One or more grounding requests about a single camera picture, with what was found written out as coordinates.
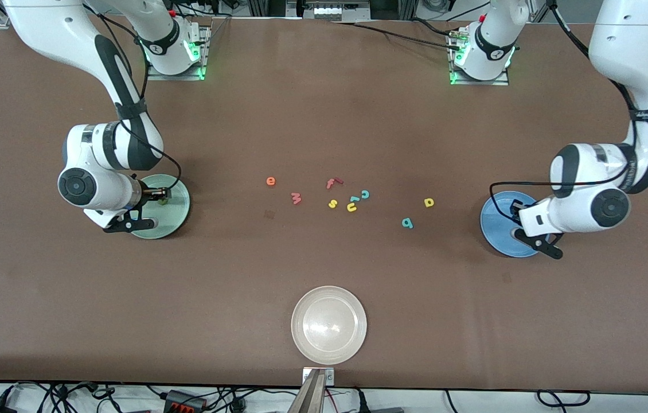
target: metal mounting plate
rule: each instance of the metal mounting plate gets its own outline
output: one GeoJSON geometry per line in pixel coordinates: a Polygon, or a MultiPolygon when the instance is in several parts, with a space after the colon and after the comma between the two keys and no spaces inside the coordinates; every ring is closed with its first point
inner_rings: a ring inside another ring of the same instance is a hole
{"type": "Polygon", "coordinates": [[[328,387],[334,386],[334,368],[303,368],[301,383],[306,381],[306,378],[309,376],[309,373],[311,373],[313,369],[322,369],[326,374],[326,385],[328,387]]]}

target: white plate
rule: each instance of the white plate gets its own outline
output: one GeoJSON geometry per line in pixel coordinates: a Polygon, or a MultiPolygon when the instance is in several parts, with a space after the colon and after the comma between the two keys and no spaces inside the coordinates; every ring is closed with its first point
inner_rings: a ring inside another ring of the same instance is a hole
{"type": "Polygon", "coordinates": [[[301,297],[291,317],[293,342],[309,360],[339,364],[357,353],[368,333],[360,301],[344,288],[328,285],[301,297]]]}

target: electrical cable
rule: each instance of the electrical cable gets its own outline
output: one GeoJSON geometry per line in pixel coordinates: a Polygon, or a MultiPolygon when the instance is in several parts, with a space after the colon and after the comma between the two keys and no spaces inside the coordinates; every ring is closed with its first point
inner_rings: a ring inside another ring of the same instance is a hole
{"type": "Polygon", "coordinates": [[[229,13],[212,13],[212,11],[197,10],[197,9],[191,7],[190,5],[183,5],[182,3],[178,3],[178,2],[173,2],[172,1],[171,3],[172,3],[172,5],[177,5],[177,7],[181,6],[181,7],[184,7],[185,9],[189,9],[189,10],[193,11],[194,13],[199,13],[199,14],[203,14],[203,15],[223,15],[223,16],[227,16],[227,17],[232,17],[232,15],[229,14],[229,13]]]}
{"type": "Polygon", "coordinates": [[[47,398],[49,398],[49,390],[46,390],[46,393],[44,393],[44,398],[41,399],[41,403],[38,405],[38,409],[36,410],[36,413],[42,413],[44,411],[44,403],[46,403],[47,398]]]}
{"type": "Polygon", "coordinates": [[[553,392],[552,390],[539,390],[536,392],[536,395],[538,397],[538,401],[541,402],[542,405],[550,408],[555,408],[555,407],[560,407],[562,413],[566,413],[566,408],[567,407],[581,407],[589,403],[589,400],[591,400],[592,396],[591,393],[589,392],[579,392],[580,394],[583,394],[586,396],[586,399],[582,400],[581,402],[578,403],[564,403],[558,395],[553,392]],[[552,395],[552,397],[556,400],[557,403],[550,403],[546,402],[546,400],[542,399],[541,393],[548,393],[552,395]]]}
{"type": "Polygon", "coordinates": [[[375,32],[380,32],[382,34],[390,34],[391,36],[400,37],[400,38],[406,39],[406,40],[411,40],[412,42],[418,42],[419,44],[434,45],[434,46],[437,46],[437,47],[442,47],[444,49],[459,50],[459,47],[456,46],[456,45],[437,44],[437,42],[431,42],[429,40],[418,39],[416,37],[406,36],[405,34],[389,32],[387,30],[378,29],[377,27],[362,26],[362,25],[357,24],[357,23],[352,23],[352,24],[345,23],[345,24],[347,24],[347,26],[361,27],[363,29],[368,29],[368,30],[372,30],[372,31],[375,31],[375,32]]]}
{"type": "Polygon", "coordinates": [[[84,6],[84,8],[91,11],[92,14],[97,16],[99,18],[99,21],[101,21],[102,24],[104,24],[104,26],[107,27],[107,31],[110,32],[110,35],[111,35],[112,39],[115,41],[115,45],[117,45],[118,49],[120,50],[120,60],[122,60],[123,65],[125,66],[125,69],[128,71],[128,74],[130,75],[130,78],[132,78],[133,77],[133,70],[130,67],[130,60],[128,60],[127,55],[125,55],[125,50],[123,50],[123,48],[120,47],[120,42],[119,42],[117,36],[115,36],[115,32],[112,31],[112,28],[110,27],[110,25],[107,24],[107,21],[109,21],[110,19],[106,18],[106,16],[104,16],[99,11],[93,10],[93,8],[89,7],[88,5],[85,5],[84,3],[82,5],[84,6]]]}
{"type": "Polygon", "coordinates": [[[457,408],[454,407],[454,402],[452,401],[452,395],[449,393],[449,389],[444,389],[444,392],[447,393],[447,400],[449,400],[449,406],[452,408],[454,413],[459,413],[457,408]]]}
{"type": "Polygon", "coordinates": [[[466,13],[471,13],[474,10],[481,9],[482,7],[485,7],[485,6],[489,5],[489,3],[490,2],[486,2],[486,3],[483,3],[482,5],[479,5],[478,7],[470,8],[468,11],[463,11],[462,13],[459,13],[458,15],[454,15],[454,16],[452,16],[452,17],[450,17],[450,18],[448,18],[447,20],[444,20],[444,21],[452,21],[457,17],[461,17],[463,15],[466,15],[466,13]]]}
{"type": "Polygon", "coordinates": [[[254,390],[251,390],[251,391],[249,391],[249,392],[247,392],[247,393],[245,393],[245,394],[243,394],[243,395],[241,395],[241,396],[235,397],[235,398],[232,399],[232,402],[225,403],[224,406],[222,406],[222,407],[220,407],[220,408],[217,408],[217,410],[213,410],[211,413],[218,413],[219,411],[225,410],[225,409],[227,408],[227,406],[229,406],[229,405],[231,405],[232,403],[234,403],[235,400],[244,399],[244,398],[248,397],[248,395],[251,395],[251,394],[253,394],[254,392],[258,392],[258,391],[259,391],[258,389],[254,389],[254,390]]]}
{"type": "Polygon", "coordinates": [[[412,21],[418,21],[419,23],[421,23],[421,24],[423,24],[424,26],[426,26],[430,31],[432,31],[432,32],[434,32],[434,33],[436,33],[436,34],[441,34],[442,36],[448,36],[449,33],[451,32],[451,31],[444,32],[444,31],[442,31],[442,30],[439,30],[439,29],[437,29],[436,27],[431,26],[431,23],[429,23],[428,21],[426,21],[426,20],[424,20],[424,19],[422,19],[422,18],[419,18],[419,17],[414,17],[414,18],[412,18],[411,20],[412,20],[412,21]]]}
{"type": "Polygon", "coordinates": [[[357,390],[357,395],[360,398],[360,410],[358,410],[358,413],[370,413],[365,393],[357,387],[355,387],[355,390],[357,390]]]}
{"type": "Polygon", "coordinates": [[[148,390],[151,390],[151,392],[152,392],[153,394],[155,394],[156,396],[161,397],[161,392],[157,392],[156,390],[153,390],[153,387],[151,387],[151,386],[149,386],[149,385],[146,384],[146,388],[147,388],[148,390]]]}
{"type": "Polygon", "coordinates": [[[121,120],[120,125],[122,125],[123,129],[128,131],[130,136],[135,138],[135,140],[138,141],[138,143],[140,143],[141,145],[145,146],[148,149],[159,152],[159,154],[161,154],[162,157],[165,157],[166,159],[170,160],[177,167],[177,176],[175,177],[174,183],[172,183],[169,186],[169,190],[171,190],[174,186],[177,186],[177,183],[179,183],[179,180],[182,178],[182,165],[179,165],[179,162],[177,162],[177,160],[172,158],[171,156],[167,155],[166,152],[161,151],[161,149],[156,148],[155,146],[153,146],[150,143],[148,143],[148,142],[144,141],[143,139],[141,139],[136,133],[134,133],[132,130],[130,130],[130,128],[128,128],[128,126],[125,125],[124,121],[121,120]]]}
{"type": "Polygon", "coordinates": [[[103,13],[99,13],[98,11],[93,10],[93,8],[89,7],[88,5],[83,5],[83,6],[87,10],[91,11],[91,13],[96,15],[101,20],[101,22],[107,27],[107,29],[110,31],[110,34],[112,35],[112,39],[115,40],[115,46],[119,50],[120,55],[122,55],[122,58],[120,58],[120,60],[124,59],[124,64],[123,65],[126,67],[126,69],[128,71],[128,76],[130,76],[130,79],[132,79],[132,77],[133,77],[132,68],[130,67],[130,60],[128,60],[127,55],[125,55],[125,50],[120,45],[120,42],[118,41],[117,37],[115,37],[115,33],[112,31],[112,29],[110,28],[108,23],[112,24],[113,26],[117,26],[117,27],[123,29],[123,31],[125,31],[127,34],[130,35],[130,37],[133,38],[133,42],[135,42],[135,44],[137,44],[140,47],[140,55],[143,57],[143,67],[144,67],[145,71],[143,73],[143,87],[141,87],[140,94],[138,96],[140,96],[141,99],[146,97],[146,86],[148,86],[148,76],[149,76],[150,63],[149,63],[148,59],[146,58],[146,50],[143,48],[143,44],[140,41],[140,36],[138,36],[131,29],[128,29],[124,25],[122,25],[122,24],[118,23],[117,21],[114,21],[111,18],[107,17],[103,13]]]}
{"type": "Polygon", "coordinates": [[[211,36],[209,36],[209,41],[212,41],[212,39],[214,39],[214,37],[217,35],[217,32],[219,32],[222,29],[222,27],[225,25],[225,23],[227,23],[227,20],[232,20],[232,16],[227,16],[227,17],[224,18],[224,20],[222,20],[222,23],[220,24],[220,26],[217,27],[217,29],[215,29],[212,32],[211,36]]]}
{"type": "MultiPolygon", "coordinates": [[[[571,29],[568,27],[568,24],[563,20],[563,17],[560,15],[558,11],[558,5],[555,4],[555,2],[551,3],[549,6],[550,10],[554,13],[554,16],[556,20],[559,22],[559,26],[561,29],[565,32],[565,34],[571,39],[571,42],[573,42],[574,45],[581,51],[581,53],[584,55],[584,57],[589,58],[589,47],[586,47],[586,45],[581,42],[581,40],[576,37],[576,35],[571,31],[571,29]]],[[[617,81],[614,81],[612,79],[609,79],[610,82],[618,89],[620,94],[622,95],[623,99],[625,100],[625,105],[627,105],[627,109],[631,112],[636,110],[636,106],[633,102],[633,98],[630,96],[629,91],[625,87],[624,84],[621,84],[617,81]]],[[[633,126],[633,144],[631,145],[631,148],[633,151],[635,150],[637,144],[638,144],[638,120],[632,120],[631,119],[631,125],[633,126]]],[[[625,163],[625,166],[622,168],[622,170],[617,173],[615,176],[612,178],[607,178],[606,180],[601,180],[601,181],[589,181],[589,182],[534,182],[534,181],[500,181],[500,182],[493,182],[490,185],[490,199],[492,199],[492,204],[495,206],[495,209],[497,212],[499,212],[500,215],[505,217],[506,219],[512,220],[513,222],[516,222],[516,219],[514,217],[511,217],[507,214],[505,214],[502,210],[500,210],[499,206],[497,205],[497,201],[495,200],[495,195],[494,195],[494,188],[495,186],[502,186],[502,185],[526,185],[526,186],[587,186],[587,185],[602,185],[606,184],[611,181],[615,181],[618,178],[620,178],[623,173],[627,172],[629,169],[630,164],[629,162],[625,163]]]]}
{"type": "Polygon", "coordinates": [[[332,397],[331,392],[329,389],[324,389],[326,390],[326,395],[329,397],[329,400],[331,400],[331,405],[334,407],[334,413],[339,413],[339,410],[337,409],[337,404],[334,402],[334,397],[332,397]]]}

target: blue plate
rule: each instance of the blue plate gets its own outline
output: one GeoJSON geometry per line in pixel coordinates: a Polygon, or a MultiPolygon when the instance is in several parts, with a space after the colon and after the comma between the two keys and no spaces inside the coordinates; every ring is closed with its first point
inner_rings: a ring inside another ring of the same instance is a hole
{"type": "MultiPolygon", "coordinates": [[[[518,191],[503,191],[495,194],[500,211],[510,215],[510,205],[517,199],[525,205],[534,204],[535,199],[518,191]]],[[[482,227],[482,234],[488,243],[497,251],[515,258],[528,258],[538,254],[538,251],[526,246],[524,243],[513,238],[513,230],[520,228],[512,220],[506,219],[495,209],[492,199],[487,198],[485,206],[482,207],[482,214],[479,215],[479,225],[482,227]]]]}

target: plate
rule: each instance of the plate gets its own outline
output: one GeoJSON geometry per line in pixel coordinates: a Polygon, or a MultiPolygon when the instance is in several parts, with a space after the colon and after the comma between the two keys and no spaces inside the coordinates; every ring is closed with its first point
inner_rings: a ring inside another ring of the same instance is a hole
{"type": "MultiPolygon", "coordinates": [[[[510,206],[513,200],[517,199],[524,205],[536,202],[531,196],[518,191],[502,191],[495,194],[495,201],[500,211],[510,214],[510,206]]],[[[482,234],[490,245],[497,251],[515,258],[528,258],[538,254],[538,251],[521,243],[513,237],[513,230],[520,228],[518,224],[506,219],[495,209],[492,199],[487,198],[485,206],[482,207],[482,214],[479,215],[479,225],[482,227],[482,234]]]]}
{"type": "Polygon", "coordinates": [[[317,287],[296,304],[291,317],[293,342],[314,363],[339,364],[354,356],[368,333],[360,301],[344,288],[317,287]]]}
{"type": "MultiPolygon", "coordinates": [[[[162,186],[172,185],[175,180],[177,179],[174,176],[160,173],[146,176],[141,181],[149,188],[161,188],[162,186]]],[[[157,219],[158,227],[141,229],[140,231],[133,231],[131,233],[138,238],[144,238],[146,240],[156,240],[166,237],[179,229],[182,223],[184,223],[189,214],[190,205],[191,199],[189,198],[189,191],[184,183],[179,181],[171,189],[169,202],[162,205],[158,201],[148,201],[143,205],[144,219],[157,219]]],[[[131,217],[136,219],[138,213],[135,212],[131,217]]]]}

